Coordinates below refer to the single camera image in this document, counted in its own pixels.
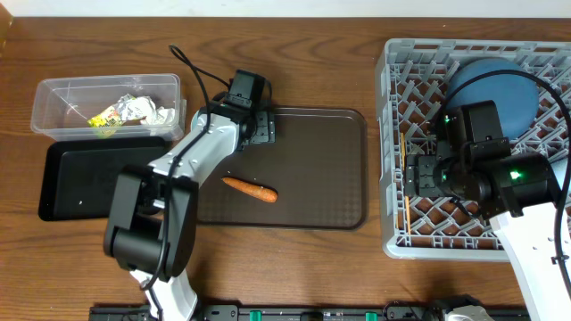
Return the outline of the short wooden chopstick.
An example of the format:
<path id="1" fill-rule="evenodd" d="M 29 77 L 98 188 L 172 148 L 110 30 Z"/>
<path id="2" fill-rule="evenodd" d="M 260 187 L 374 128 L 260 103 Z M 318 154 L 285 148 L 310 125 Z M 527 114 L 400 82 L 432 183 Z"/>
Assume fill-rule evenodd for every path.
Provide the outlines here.
<path id="1" fill-rule="evenodd" d="M 407 228 L 407 235 L 411 234 L 411 223 L 410 223 L 410 198 L 408 195 L 404 196 L 405 204 L 405 223 Z"/>

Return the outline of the long wooden chopstick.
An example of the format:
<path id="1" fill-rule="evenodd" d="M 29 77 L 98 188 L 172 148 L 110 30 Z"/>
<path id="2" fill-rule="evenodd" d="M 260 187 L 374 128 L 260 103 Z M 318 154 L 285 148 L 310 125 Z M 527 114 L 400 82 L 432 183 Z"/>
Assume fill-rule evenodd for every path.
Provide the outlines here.
<path id="1" fill-rule="evenodd" d="M 401 145 L 401 170 L 404 172 L 406 170 L 406 141 L 404 133 L 400 133 L 400 145 Z"/>

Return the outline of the white tissue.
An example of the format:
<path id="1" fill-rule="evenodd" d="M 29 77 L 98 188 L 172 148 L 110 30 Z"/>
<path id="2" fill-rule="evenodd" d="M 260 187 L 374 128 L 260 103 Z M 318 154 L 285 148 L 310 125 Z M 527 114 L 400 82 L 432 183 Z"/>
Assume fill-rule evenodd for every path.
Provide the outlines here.
<path id="1" fill-rule="evenodd" d="M 156 118 L 156 106 L 149 96 L 124 95 L 115 103 L 114 108 L 124 122 L 133 120 L 153 122 Z"/>
<path id="2" fill-rule="evenodd" d="M 148 123 L 154 126 L 166 125 L 175 119 L 176 114 L 175 109 L 159 107 L 154 111 L 153 116 Z"/>

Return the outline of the dark blue plate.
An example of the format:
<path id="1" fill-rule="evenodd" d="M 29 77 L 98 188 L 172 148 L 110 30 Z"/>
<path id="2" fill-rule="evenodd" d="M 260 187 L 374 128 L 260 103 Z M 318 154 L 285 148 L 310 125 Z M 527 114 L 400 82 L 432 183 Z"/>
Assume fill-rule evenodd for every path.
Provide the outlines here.
<path id="1" fill-rule="evenodd" d="M 478 80 L 460 90 L 452 99 L 449 96 L 462 84 L 481 74 L 496 70 L 523 69 L 501 58 L 473 60 L 457 71 L 448 84 L 447 109 L 493 101 L 497 107 L 503 134 L 514 140 L 532 125 L 539 109 L 539 92 L 534 81 L 516 75 L 498 75 Z"/>

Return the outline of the yellow snack wrapper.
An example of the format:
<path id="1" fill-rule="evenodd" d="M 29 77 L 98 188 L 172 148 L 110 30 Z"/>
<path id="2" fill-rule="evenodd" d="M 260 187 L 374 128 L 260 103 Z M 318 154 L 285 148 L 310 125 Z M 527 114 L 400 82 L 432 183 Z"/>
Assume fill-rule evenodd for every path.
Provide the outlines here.
<path id="1" fill-rule="evenodd" d="M 91 128 L 114 128 L 120 127 L 123 124 L 123 121 L 121 120 L 117 110 L 113 106 L 110 106 L 101 113 L 95 115 L 93 118 L 89 119 L 87 124 Z"/>

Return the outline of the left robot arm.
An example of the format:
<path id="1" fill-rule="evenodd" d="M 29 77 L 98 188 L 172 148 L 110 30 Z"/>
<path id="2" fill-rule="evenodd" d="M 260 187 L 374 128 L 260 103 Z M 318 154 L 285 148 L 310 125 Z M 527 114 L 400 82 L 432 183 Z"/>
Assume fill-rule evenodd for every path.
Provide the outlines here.
<path id="1" fill-rule="evenodd" d="M 227 104 L 199 111 L 173 149 L 118 175 L 103 251 L 141 286 L 156 320 L 189 320 L 198 297 L 186 273 L 194 248 L 200 186 L 229 155 L 276 140 L 270 111 Z"/>

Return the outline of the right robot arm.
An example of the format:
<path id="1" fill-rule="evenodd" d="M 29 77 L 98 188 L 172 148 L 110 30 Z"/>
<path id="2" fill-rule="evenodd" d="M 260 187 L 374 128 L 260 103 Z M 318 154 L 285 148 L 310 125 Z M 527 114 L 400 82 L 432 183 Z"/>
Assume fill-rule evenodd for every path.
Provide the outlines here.
<path id="1" fill-rule="evenodd" d="M 476 202 L 509 257 L 533 320 L 570 315 L 570 160 L 510 151 L 506 139 L 403 157 L 409 197 Z"/>

